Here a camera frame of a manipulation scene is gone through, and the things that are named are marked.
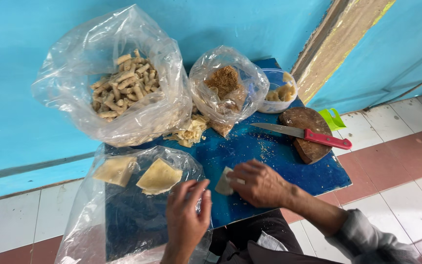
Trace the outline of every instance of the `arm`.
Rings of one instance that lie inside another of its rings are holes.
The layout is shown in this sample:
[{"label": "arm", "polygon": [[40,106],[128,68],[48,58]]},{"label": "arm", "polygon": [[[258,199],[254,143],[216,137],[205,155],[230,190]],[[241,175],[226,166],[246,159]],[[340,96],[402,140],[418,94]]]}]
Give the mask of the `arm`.
[{"label": "arm", "polygon": [[[166,217],[169,242],[166,245],[162,264],[186,264],[208,230],[211,221],[211,191],[204,190],[209,180],[189,180],[179,183],[167,199]],[[201,212],[196,213],[196,203],[201,201]]]},{"label": "arm", "polygon": [[227,177],[233,179],[231,187],[255,207],[283,207],[303,216],[354,263],[417,262],[411,246],[379,231],[359,210],[345,211],[317,199],[255,159],[235,166]]},{"label": "arm", "polygon": [[227,176],[245,180],[244,185],[237,181],[230,185],[255,207],[287,208],[303,216],[325,236],[335,234],[348,218],[347,211],[313,197],[255,159],[237,165]]}]

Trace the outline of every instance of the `red knife handle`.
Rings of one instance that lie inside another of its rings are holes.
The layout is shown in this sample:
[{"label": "red knife handle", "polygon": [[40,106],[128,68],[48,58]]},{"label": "red knife handle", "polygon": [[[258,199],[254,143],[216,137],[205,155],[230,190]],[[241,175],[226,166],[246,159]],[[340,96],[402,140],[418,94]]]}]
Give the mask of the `red knife handle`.
[{"label": "red knife handle", "polygon": [[304,129],[304,139],[311,142],[320,143],[323,145],[337,147],[341,149],[350,149],[353,144],[348,139],[337,139],[336,137],[313,133],[312,130]]}]

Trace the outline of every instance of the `electrical cord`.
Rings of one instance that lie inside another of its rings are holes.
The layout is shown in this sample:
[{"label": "electrical cord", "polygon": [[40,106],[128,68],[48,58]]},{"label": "electrical cord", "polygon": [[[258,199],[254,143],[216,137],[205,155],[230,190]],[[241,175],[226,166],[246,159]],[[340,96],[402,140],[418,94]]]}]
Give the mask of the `electrical cord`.
[{"label": "electrical cord", "polygon": [[408,93],[413,92],[414,90],[416,90],[416,89],[417,89],[418,87],[420,87],[420,86],[422,86],[422,82],[421,82],[420,84],[416,85],[415,87],[413,87],[413,88],[409,89],[408,91],[406,91],[406,92],[404,92],[404,93],[400,94],[399,96],[397,96],[397,97],[393,98],[393,99],[387,100],[387,101],[385,101],[385,102],[382,102],[382,103],[379,103],[379,104],[376,104],[376,105],[368,106],[368,107],[364,108],[364,109],[363,109],[363,111],[369,111],[369,110],[371,110],[371,109],[372,109],[372,108],[374,108],[374,107],[381,106],[381,105],[385,105],[385,104],[388,104],[388,103],[390,103],[390,102],[392,102],[392,101],[395,101],[396,99],[402,98],[403,96],[405,96],[405,95],[406,95],[406,94],[408,94]]}]

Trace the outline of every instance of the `blue table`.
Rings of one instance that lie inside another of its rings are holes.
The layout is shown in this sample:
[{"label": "blue table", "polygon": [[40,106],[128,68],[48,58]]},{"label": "blue table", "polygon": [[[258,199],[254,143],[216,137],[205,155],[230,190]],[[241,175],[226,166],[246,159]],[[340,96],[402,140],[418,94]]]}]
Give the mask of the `blue table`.
[{"label": "blue table", "polygon": [[[258,61],[255,64],[260,68],[280,69],[274,58]],[[295,106],[303,106],[299,98],[290,105],[290,107]],[[191,148],[180,146],[177,141],[163,140],[162,137],[134,148],[148,149],[162,145],[190,153],[203,166],[206,177],[211,180],[209,185],[213,201],[211,220],[215,228],[274,209],[255,208],[241,200],[237,193],[230,196],[216,193],[214,187],[225,166],[233,168],[241,162],[256,158],[311,195],[320,195],[351,184],[333,152],[315,164],[306,165],[292,146],[288,136],[276,132],[268,133],[267,130],[250,125],[257,122],[278,123],[278,116],[279,114],[255,112],[251,117],[236,124],[227,139],[213,129],[207,129],[203,133],[206,140]],[[137,250],[150,249],[168,241],[165,219],[167,196],[148,199],[135,185],[137,180],[132,177],[126,188],[105,184],[108,261],[120,258],[127,253],[137,252]],[[145,246],[141,243],[144,236],[147,236],[149,241]]]},{"label": "blue table", "polygon": [[[260,68],[278,68],[274,58],[255,62]],[[304,106],[297,98],[290,107]],[[312,165],[306,165],[299,157],[288,136],[260,129],[251,123],[279,123],[279,114],[264,114],[255,112],[249,118],[238,123],[225,139],[213,129],[207,129],[203,135],[206,140],[193,147],[182,147],[177,141],[165,141],[162,137],[137,146],[147,149],[156,145],[171,147],[190,153],[204,168],[204,173],[211,180],[209,189],[212,194],[211,219],[214,227],[227,225],[231,222],[249,218],[272,209],[257,209],[240,199],[238,194],[224,196],[216,193],[214,187],[225,166],[235,165],[256,158],[271,166],[281,176],[306,190],[311,195],[346,187],[351,180],[338,159],[330,152],[324,158]]]}]

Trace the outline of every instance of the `knife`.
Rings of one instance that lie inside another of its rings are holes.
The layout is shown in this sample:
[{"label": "knife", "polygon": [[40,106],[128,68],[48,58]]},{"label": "knife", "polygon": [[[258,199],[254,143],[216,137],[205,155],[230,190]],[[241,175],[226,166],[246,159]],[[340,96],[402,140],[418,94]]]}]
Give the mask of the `knife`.
[{"label": "knife", "polygon": [[337,147],[348,150],[353,146],[353,144],[348,139],[341,140],[337,139],[336,137],[313,133],[312,130],[308,128],[301,129],[272,123],[251,123],[250,125],[274,132],[279,132],[285,135],[295,136],[307,141],[316,142],[330,147]]}]

